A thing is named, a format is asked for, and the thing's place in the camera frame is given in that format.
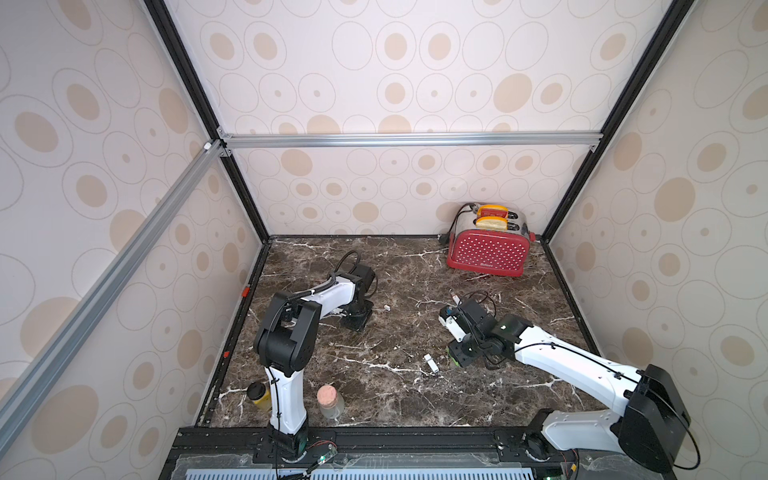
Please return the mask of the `white usb drive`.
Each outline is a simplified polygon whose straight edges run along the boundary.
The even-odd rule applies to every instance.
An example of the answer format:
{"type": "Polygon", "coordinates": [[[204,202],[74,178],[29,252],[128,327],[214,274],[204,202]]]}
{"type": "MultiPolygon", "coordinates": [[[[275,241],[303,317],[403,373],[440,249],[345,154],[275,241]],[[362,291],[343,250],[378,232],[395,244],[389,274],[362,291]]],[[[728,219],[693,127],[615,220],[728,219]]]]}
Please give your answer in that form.
{"type": "Polygon", "coordinates": [[[427,363],[433,374],[437,374],[439,372],[439,367],[430,354],[424,355],[424,361],[427,363]]]}

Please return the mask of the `green usb drive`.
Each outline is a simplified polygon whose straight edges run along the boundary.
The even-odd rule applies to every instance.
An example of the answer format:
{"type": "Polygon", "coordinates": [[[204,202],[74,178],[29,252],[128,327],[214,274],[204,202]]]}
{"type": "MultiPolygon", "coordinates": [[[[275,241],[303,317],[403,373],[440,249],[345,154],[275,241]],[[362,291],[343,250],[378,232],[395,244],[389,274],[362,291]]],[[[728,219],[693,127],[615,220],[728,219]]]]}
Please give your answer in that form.
{"type": "Polygon", "coordinates": [[[459,368],[463,368],[463,367],[461,366],[461,364],[458,362],[458,360],[455,358],[455,356],[454,356],[452,353],[450,353],[450,352],[449,352],[449,353],[448,353],[448,357],[449,357],[449,358],[450,358],[450,360],[453,362],[453,364],[455,364],[457,367],[459,367],[459,368]]]}

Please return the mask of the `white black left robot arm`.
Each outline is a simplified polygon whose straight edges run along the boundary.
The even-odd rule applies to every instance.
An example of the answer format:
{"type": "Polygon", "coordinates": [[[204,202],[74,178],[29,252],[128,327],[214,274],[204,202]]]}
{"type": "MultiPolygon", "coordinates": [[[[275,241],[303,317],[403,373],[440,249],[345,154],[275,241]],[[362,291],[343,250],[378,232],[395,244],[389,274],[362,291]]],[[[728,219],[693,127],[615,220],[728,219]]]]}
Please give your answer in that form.
{"type": "Polygon", "coordinates": [[[268,305],[253,347],[268,376],[271,437],[291,458],[302,456],[307,447],[303,371],[313,355],[320,320],[339,310],[342,327],[363,330],[373,310],[367,292],[375,280],[371,267],[358,265],[349,272],[333,272],[326,282],[303,292],[278,292],[268,305]]]}

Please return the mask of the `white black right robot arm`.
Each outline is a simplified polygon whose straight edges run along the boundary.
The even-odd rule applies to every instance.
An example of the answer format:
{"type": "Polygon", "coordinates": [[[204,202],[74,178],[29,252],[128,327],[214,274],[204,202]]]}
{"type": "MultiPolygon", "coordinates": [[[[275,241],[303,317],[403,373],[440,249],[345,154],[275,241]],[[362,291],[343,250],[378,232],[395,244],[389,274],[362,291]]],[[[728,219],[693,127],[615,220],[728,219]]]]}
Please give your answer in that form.
{"type": "Polygon", "coordinates": [[[609,361],[518,315],[496,319],[474,300],[443,307],[439,321],[453,337],[448,353],[459,366],[477,359],[517,361],[603,404],[603,409],[589,412],[539,410],[521,439],[531,459],[544,462],[557,453],[580,450],[624,453],[641,467],[673,478],[691,419],[666,370],[609,361]]]}

